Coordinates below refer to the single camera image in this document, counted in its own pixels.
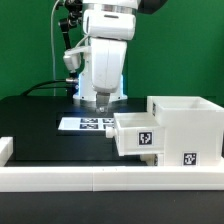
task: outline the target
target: black table surface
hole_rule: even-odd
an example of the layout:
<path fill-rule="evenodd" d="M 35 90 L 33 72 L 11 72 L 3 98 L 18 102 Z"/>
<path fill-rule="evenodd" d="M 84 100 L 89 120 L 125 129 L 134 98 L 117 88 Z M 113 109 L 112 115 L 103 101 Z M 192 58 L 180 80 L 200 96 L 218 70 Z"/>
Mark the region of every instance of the black table surface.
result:
<path fill-rule="evenodd" d="M 128 107 L 115 110 L 141 112 L 145 111 L 145 106 L 145 100 L 133 99 L 129 101 Z M 66 156 L 60 159 L 60 147 L 63 148 L 65 144 L 63 141 L 56 142 L 61 146 L 52 155 L 54 151 L 51 148 L 55 144 L 52 140 L 62 138 L 66 139 L 66 144 L 73 144 L 67 138 L 80 138 L 77 133 L 67 135 L 57 131 L 61 116 L 71 114 L 94 116 L 91 111 L 74 107 L 65 97 L 13 96 L 1 100 L 0 136 L 13 136 L 16 146 L 16 153 L 7 166 L 111 165 L 114 161 L 115 164 L 144 165 L 137 157 L 119 159 L 114 142 L 105 142 L 105 145 L 110 145 L 110 153 L 104 154 L 108 156 L 105 160 L 101 157 L 94 158 L 94 162 L 91 157 L 83 159 L 86 154 L 77 159 L 78 153 L 71 154 L 69 149 L 69 159 Z M 36 133 L 46 134 L 46 131 L 50 136 L 46 136 L 32 151 L 31 146 L 35 141 L 43 138 L 42 134 L 38 137 Z M 81 137 L 89 138 L 91 134 Z M 99 134 L 98 137 L 102 139 L 104 135 Z M 30 140 L 27 140 L 27 144 L 22 143 L 24 139 L 30 138 L 34 142 L 30 147 Z M 221 224 L 224 223 L 224 191 L 0 193 L 0 224 L 8 223 Z"/>

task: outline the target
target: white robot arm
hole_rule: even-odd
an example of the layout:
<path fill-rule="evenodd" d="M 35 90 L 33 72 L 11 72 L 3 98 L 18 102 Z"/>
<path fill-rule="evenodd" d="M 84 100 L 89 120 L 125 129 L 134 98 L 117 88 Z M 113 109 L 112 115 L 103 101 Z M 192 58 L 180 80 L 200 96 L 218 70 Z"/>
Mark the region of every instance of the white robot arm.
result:
<path fill-rule="evenodd" d="M 151 14 L 165 2 L 166 0 L 82 1 L 82 28 L 85 37 L 64 55 L 69 71 L 80 67 L 80 53 L 83 53 L 85 60 L 84 71 L 79 77 L 79 93 L 74 98 L 94 102 L 100 111 L 105 111 L 109 101 L 126 99 L 120 86 L 121 73 L 127 49 L 126 41 L 132 40 L 135 33 L 137 10 L 144 13 L 145 6 L 153 6 L 150 8 Z"/>

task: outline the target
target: green backdrop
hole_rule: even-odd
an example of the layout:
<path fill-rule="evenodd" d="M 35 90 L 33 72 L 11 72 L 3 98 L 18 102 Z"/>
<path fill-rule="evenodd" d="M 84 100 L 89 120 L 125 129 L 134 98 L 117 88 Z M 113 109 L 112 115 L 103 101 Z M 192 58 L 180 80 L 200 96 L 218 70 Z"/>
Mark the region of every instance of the green backdrop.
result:
<path fill-rule="evenodd" d="M 54 0 L 0 2 L 0 98 L 52 79 L 50 15 Z M 57 78 L 67 77 L 55 14 Z M 73 45 L 82 37 L 72 32 Z M 137 15 L 124 66 L 125 92 L 202 96 L 224 105 L 224 1 L 169 0 L 154 15 Z M 35 92 L 35 94 L 52 94 Z"/>

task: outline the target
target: white frame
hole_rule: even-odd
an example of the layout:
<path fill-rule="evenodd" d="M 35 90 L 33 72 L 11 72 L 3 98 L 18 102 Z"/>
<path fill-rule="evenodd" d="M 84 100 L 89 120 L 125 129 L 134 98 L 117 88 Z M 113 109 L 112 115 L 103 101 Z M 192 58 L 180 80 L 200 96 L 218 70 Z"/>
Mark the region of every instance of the white frame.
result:
<path fill-rule="evenodd" d="M 13 138 L 0 139 L 0 162 Z M 213 167 L 1 167 L 0 192 L 224 190 L 224 159 Z"/>

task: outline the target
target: white plastic container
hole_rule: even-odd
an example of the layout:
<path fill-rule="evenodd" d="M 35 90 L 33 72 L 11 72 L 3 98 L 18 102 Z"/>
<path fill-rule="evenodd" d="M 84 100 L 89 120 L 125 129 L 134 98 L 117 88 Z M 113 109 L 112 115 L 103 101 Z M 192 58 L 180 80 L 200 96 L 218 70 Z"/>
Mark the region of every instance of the white plastic container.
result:
<path fill-rule="evenodd" d="M 148 113 L 166 128 L 164 165 L 211 166 L 221 160 L 224 109 L 200 97 L 148 97 Z"/>
<path fill-rule="evenodd" d="M 120 156 L 164 153 L 164 128 L 149 113 L 115 113 L 114 118 Z"/>

